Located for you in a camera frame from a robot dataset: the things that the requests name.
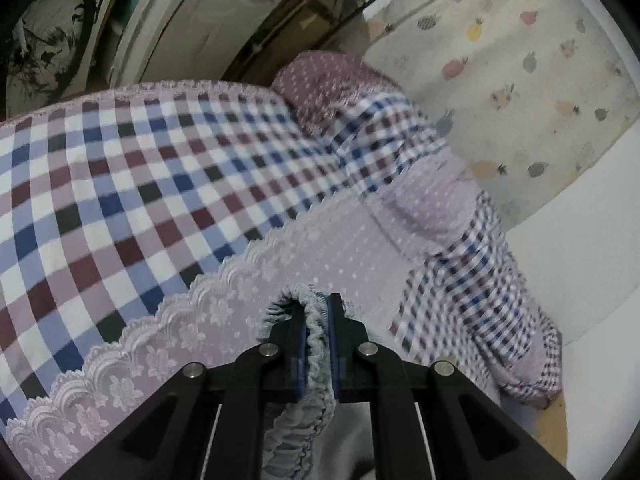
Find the light blue grey garment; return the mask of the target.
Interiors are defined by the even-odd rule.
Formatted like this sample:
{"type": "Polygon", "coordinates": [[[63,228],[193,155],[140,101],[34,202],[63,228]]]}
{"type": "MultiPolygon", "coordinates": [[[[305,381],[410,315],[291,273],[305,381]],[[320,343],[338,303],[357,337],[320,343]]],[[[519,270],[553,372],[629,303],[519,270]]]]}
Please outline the light blue grey garment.
{"type": "Polygon", "coordinates": [[[341,405],[334,396],[328,296],[311,285],[288,286],[268,307],[259,340],[288,321],[294,302],[308,330],[304,393],[295,403],[269,405],[262,445],[264,479],[373,479],[375,464],[368,404],[341,405]]]}

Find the rolled checkered duvet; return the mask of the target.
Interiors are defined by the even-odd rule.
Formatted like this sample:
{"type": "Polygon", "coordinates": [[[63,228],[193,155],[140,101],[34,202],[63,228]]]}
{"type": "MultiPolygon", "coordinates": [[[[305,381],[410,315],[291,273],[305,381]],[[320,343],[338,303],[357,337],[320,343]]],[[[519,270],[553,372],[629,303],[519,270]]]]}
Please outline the rolled checkered duvet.
{"type": "Polygon", "coordinates": [[[454,361],[488,393],[551,404],[562,391],[561,333],[529,292],[488,194],[420,108],[337,52],[300,54],[272,86],[410,263],[386,324],[400,353],[454,361]]]}

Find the checkered bed sheet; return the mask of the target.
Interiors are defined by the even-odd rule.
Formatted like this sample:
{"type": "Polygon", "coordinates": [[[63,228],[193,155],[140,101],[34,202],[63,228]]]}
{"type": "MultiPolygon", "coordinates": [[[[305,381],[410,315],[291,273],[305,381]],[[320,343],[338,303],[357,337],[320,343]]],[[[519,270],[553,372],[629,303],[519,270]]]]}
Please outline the checkered bed sheet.
{"type": "Polygon", "coordinates": [[[277,94],[183,81],[1,126],[1,440],[57,479],[303,284],[382,332],[410,262],[277,94]]]}

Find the pineapple print curtain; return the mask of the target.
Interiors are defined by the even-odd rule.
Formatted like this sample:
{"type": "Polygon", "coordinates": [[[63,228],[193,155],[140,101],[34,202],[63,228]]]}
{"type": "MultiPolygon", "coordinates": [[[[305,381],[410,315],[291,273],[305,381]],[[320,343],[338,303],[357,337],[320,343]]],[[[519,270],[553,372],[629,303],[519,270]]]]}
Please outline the pineapple print curtain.
{"type": "Polygon", "coordinates": [[[367,62],[470,163],[506,226],[638,119],[625,63],[582,0],[395,0],[368,25],[367,62]]]}

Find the upright white mattress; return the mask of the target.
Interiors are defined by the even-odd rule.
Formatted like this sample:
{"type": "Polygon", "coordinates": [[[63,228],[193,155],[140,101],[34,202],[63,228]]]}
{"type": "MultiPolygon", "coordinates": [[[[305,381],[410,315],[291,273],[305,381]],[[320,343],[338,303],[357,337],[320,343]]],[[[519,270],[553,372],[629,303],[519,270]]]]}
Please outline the upright white mattress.
{"type": "Polygon", "coordinates": [[[138,0],[107,81],[221,79],[274,0],[138,0]]]}

